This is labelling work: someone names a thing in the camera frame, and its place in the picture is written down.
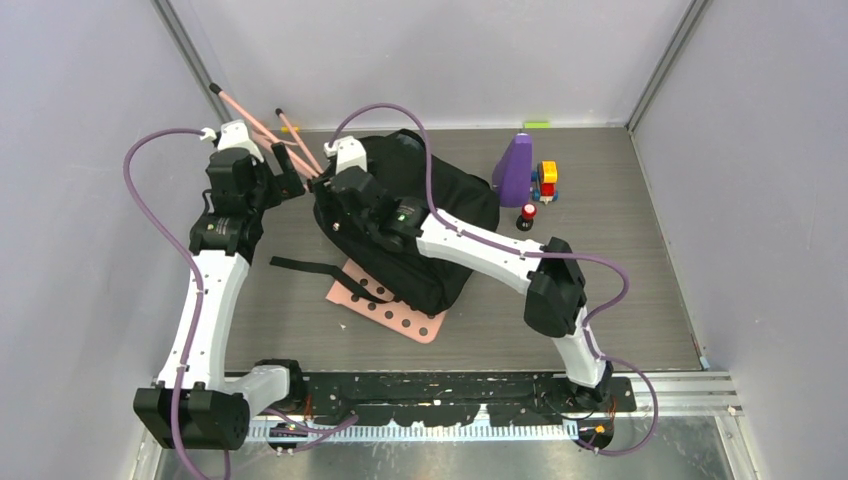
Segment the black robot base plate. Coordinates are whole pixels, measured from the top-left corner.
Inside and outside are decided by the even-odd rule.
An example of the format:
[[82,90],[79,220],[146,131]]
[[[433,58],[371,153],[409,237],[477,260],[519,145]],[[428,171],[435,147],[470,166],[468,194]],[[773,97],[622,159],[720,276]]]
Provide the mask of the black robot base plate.
[[631,382],[612,377],[599,395],[553,372],[311,372],[271,405],[321,426],[356,416],[359,426],[544,426],[588,414],[636,410]]

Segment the black student backpack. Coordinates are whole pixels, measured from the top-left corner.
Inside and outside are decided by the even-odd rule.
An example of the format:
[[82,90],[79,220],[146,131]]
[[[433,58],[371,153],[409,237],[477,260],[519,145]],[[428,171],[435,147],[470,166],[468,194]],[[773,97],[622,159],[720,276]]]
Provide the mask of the black student backpack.
[[[449,309],[472,274],[470,268],[426,251],[427,243],[456,238],[446,221],[493,231],[500,220],[499,201],[489,184],[433,157],[420,135],[401,129],[384,136],[359,138],[367,152],[371,191],[364,219],[322,219],[326,237],[350,260],[398,299],[423,313]],[[335,175],[335,158],[311,183]]]

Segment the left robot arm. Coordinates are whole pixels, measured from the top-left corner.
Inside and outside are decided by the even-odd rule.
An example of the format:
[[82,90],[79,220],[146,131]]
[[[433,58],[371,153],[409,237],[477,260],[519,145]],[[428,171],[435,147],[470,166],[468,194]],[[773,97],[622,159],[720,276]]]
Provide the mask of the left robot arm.
[[244,376],[225,377],[225,353],[240,290],[264,212],[286,189],[249,140],[218,142],[206,173],[205,210],[192,226],[186,304],[165,366],[135,394],[133,410],[164,448],[237,450],[250,421],[269,407],[298,412],[307,398],[295,360],[261,360]]

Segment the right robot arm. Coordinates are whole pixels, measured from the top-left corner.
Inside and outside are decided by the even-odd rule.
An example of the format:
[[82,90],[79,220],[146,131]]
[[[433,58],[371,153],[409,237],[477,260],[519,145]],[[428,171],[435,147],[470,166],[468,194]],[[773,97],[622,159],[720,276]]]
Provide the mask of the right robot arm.
[[471,273],[524,298],[523,320],[549,337],[574,403],[596,410],[611,395],[613,368],[588,324],[585,277],[563,240],[515,240],[413,197],[394,197],[360,167],[312,185],[326,234],[354,263],[411,307],[448,309]]

